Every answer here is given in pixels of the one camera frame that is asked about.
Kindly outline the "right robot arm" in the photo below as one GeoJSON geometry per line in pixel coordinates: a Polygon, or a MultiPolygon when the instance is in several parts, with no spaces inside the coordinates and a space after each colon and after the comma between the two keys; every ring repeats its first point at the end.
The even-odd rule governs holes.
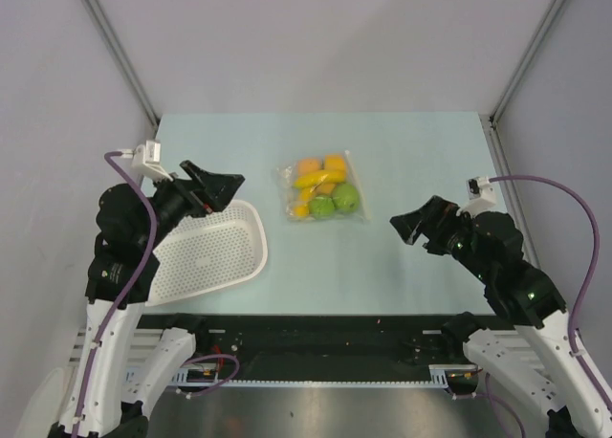
{"type": "Polygon", "coordinates": [[[608,437],[611,387],[595,366],[552,279],[524,257],[513,218],[474,197],[464,208],[439,196],[390,223],[407,245],[420,236],[430,254],[449,255],[484,286],[495,315],[512,325],[544,367],[507,353],[492,331],[465,312],[446,324],[443,355],[483,367],[547,426],[549,437],[608,437]]]}

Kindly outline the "green fake apple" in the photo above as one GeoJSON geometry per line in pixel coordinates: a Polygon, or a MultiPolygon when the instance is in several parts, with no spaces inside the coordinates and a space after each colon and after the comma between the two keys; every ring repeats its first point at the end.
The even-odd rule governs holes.
{"type": "Polygon", "coordinates": [[[337,185],[332,192],[336,210],[341,213],[352,213],[360,207],[360,194],[350,183],[337,185]]]}

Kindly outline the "clear zip top bag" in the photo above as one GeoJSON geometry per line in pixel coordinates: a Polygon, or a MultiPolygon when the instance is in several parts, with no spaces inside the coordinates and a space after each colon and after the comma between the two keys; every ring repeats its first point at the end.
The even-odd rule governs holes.
{"type": "Polygon", "coordinates": [[[313,155],[303,157],[296,161],[293,161],[289,164],[282,165],[276,170],[276,180],[278,182],[280,194],[281,194],[281,203],[284,208],[284,213],[287,219],[291,222],[319,222],[319,221],[327,221],[327,220],[340,220],[340,219],[350,219],[350,220],[360,220],[362,222],[369,222],[372,219],[372,214],[370,207],[368,206],[368,202],[364,195],[363,186],[361,184],[361,178],[358,173],[357,166],[354,161],[353,154],[348,150],[342,150],[335,153],[327,153],[325,155],[313,155]],[[305,158],[319,158],[323,167],[323,160],[326,155],[330,154],[341,154],[346,161],[346,180],[343,183],[352,184],[360,194],[360,207],[352,213],[341,213],[339,211],[335,211],[335,214],[328,218],[323,219],[315,219],[311,214],[308,217],[298,218],[293,214],[293,210],[295,206],[304,205],[309,203],[309,201],[318,195],[328,195],[332,198],[332,192],[334,188],[343,183],[338,184],[322,184],[319,186],[310,186],[303,189],[296,189],[293,187],[293,183],[297,176],[296,165],[297,162],[305,159],[305,158]]]}

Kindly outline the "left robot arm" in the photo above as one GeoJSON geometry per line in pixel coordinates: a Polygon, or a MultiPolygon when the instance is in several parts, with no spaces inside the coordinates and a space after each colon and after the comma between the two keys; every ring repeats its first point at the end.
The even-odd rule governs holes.
{"type": "Polygon", "coordinates": [[[72,391],[60,397],[62,374],[50,375],[22,415],[19,437],[144,437],[151,413],[171,378],[189,361],[204,359],[211,349],[204,318],[171,319],[136,376],[125,379],[132,338],[160,267],[159,244],[186,218],[220,213],[245,178],[211,173],[191,161],[181,164],[180,179],[155,164],[144,176],[155,187],[152,196],[116,163],[105,161],[123,181],[98,200],[94,259],[87,273],[85,344],[72,391]]]}

